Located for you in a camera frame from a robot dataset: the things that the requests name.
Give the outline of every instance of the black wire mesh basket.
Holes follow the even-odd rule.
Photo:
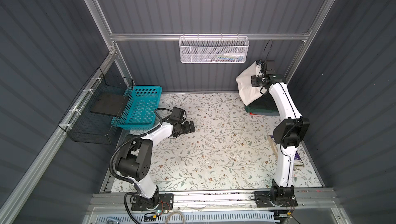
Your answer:
[[[127,98],[124,93],[127,89],[133,88],[132,79],[109,74],[102,74],[95,79],[91,89],[83,90],[86,93],[81,103],[74,109],[71,109],[72,105],[69,107],[68,112],[72,112],[70,120],[66,123],[60,122],[59,127],[75,142],[116,144],[122,129],[111,125],[113,116],[93,113],[91,110],[102,93]],[[120,106],[119,115],[122,115],[123,111],[123,107]]]

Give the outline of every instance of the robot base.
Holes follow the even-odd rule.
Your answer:
[[[285,204],[286,207],[289,207],[289,204],[291,207],[296,207],[298,205],[297,200],[294,196],[289,197],[287,200],[285,200],[284,203],[273,202],[274,204],[272,204],[270,198],[270,190],[254,192],[254,198],[256,201],[257,208],[269,208],[269,207],[274,207],[274,205],[277,205],[279,207],[284,207]]]
[[[173,194],[160,194],[159,197],[160,198],[158,205],[154,209],[148,209],[146,205],[142,202],[142,197],[133,196],[133,198],[131,199],[131,211],[162,210],[161,201],[164,203],[164,211],[173,209]]]
[[[258,208],[263,207],[296,207],[297,200],[294,196],[294,186],[278,186],[275,180],[272,180],[270,190],[254,192],[255,201]]]

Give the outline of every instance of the floral tablecloth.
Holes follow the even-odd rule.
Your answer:
[[[160,191],[271,186],[276,158],[267,137],[279,117],[246,113],[238,93],[161,95],[159,107],[174,106],[187,111],[196,131],[153,148],[150,175]],[[304,167],[294,178],[295,187],[321,187],[302,146],[298,153]],[[115,179],[112,192],[129,191],[134,191],[131,184]]]

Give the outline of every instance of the white cloth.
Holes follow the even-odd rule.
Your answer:
[[[256,61],[248,68],[246,68],[235,81],[238,83],[239,96],[245,105],[250,104],[257,98],[260,98],[262,94],[260,93],[261,87],[251,86],[251,76],[256,75]]]

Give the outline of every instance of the white cable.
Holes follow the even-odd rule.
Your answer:
[[[186,218],[184,217],[184,215],[180,212],[180,211],[173,211],[172,213],[170,213],[165,220],[165,224],[168,224],[169,220],[171,219],[172,215],[176,215],[179,214],[181,215],[181,218],[183,219],[183,224],[186,224]]]

